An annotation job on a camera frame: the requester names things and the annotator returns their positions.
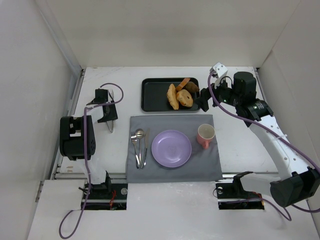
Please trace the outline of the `metal tongs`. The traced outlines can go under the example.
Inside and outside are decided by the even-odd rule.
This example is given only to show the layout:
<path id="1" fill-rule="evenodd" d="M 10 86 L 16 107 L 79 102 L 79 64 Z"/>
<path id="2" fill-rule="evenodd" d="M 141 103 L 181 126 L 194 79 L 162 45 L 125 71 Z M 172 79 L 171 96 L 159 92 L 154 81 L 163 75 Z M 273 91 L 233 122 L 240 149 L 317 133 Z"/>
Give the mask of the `metal tongs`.
<path id="1" fill-rule="evenodd" d="M 109 132 L 112 134 L 114 132 L 114 120 L 109 120 L 106 122 Z"/>

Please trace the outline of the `long golden bread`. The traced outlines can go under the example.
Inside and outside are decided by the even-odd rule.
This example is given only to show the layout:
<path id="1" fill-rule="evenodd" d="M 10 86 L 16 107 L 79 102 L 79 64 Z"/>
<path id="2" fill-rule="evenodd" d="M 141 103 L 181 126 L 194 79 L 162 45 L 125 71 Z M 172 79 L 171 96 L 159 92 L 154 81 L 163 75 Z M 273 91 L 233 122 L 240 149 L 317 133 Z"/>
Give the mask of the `long golden bread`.
<path id="1" fill-rule="evenodd" d="M 167 99 L 169 104 L 174 110 L 179 109 L 179 101 L 177 100 L 177 92 L 176 92 L 176 87 L 174 84 L 170 84 L 167 93 L 166 93 Z"/>

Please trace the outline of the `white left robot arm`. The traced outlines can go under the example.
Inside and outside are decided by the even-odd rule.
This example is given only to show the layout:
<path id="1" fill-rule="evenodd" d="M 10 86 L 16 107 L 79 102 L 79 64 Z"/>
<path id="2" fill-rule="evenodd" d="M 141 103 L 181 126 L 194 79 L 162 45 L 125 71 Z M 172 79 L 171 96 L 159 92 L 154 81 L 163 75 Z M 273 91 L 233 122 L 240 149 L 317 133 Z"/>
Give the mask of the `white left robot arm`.
<path id="1" fill-rule="evenodd" d="M 112 192 L 112 183 L 109 174 L 103 170 L 97 157 L 94 157 L 97 143 L 94 133 L 94 124 L 106 124 L 110 133 L 114 131 L 114 121 L 118 119 L 118 114 L 114 102 L 114 92 L 107 89 L 96 89 L 94 99 L 87 104 L 94 107 L 100 104 L 110 105 L 91 109 L 86 114 L 86 127 L 84 118 L 63 116 L 59 125 L 59 150 L 62 156 L 71 161 L 77 162 L 86 177 L 87 168 L 91 173 L 90 193 Z"/>

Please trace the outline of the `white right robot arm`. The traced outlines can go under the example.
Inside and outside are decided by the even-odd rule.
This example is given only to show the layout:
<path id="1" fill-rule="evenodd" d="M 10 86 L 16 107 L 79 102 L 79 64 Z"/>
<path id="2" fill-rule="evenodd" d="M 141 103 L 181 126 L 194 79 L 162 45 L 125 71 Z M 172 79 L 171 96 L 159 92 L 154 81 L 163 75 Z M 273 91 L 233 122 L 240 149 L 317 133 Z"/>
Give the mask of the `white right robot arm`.
<path id="1" fill-rule="evenodd" d="M 236 72 L 233 82 L 226 82 L 226 71 L 209 72 L 207 88 L 200 91 L 195 102 L 203 111 L 208 111 L 209 99 L 214 107 L 227 104 L 235 107 L 236 113 L 228 115 L 245 122 L 257 136 L 273 160 L 279 177 L 258 176 L 252 171 L 237 174 L 233 178 L 235 191 L 257 192 L 268 195 L 281 207 L 315 195 L 320 186 L 320 168 L 307 155 L 293 146 L 283 134 L 269 105 L 256 97 L 257 80 L 252 73 Z"/>

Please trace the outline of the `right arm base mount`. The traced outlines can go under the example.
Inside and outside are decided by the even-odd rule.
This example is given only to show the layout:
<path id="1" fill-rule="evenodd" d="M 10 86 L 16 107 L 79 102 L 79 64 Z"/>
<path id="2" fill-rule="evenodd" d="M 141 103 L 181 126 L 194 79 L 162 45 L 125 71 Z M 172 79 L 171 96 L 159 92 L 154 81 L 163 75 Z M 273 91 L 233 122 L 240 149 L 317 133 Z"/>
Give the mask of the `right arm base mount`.
<path id="1" fill-rule="evenodd" d="M 214 192 L 219 210 L 264 210 L 260 193 L 238 190 L 233 182 L 217 182 Z"/>

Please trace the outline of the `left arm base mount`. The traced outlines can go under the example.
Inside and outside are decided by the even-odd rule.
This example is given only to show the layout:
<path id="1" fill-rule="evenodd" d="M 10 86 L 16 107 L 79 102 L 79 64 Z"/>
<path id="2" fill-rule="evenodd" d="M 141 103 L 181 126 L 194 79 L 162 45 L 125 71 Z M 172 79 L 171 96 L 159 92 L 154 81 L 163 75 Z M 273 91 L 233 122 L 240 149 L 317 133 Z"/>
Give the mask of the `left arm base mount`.
<path id="1" fill-rule="evenodd" d="M 128 184 L 92 186 L 84 209 L 88 211 L 122 211 L 127 209 Z"/>

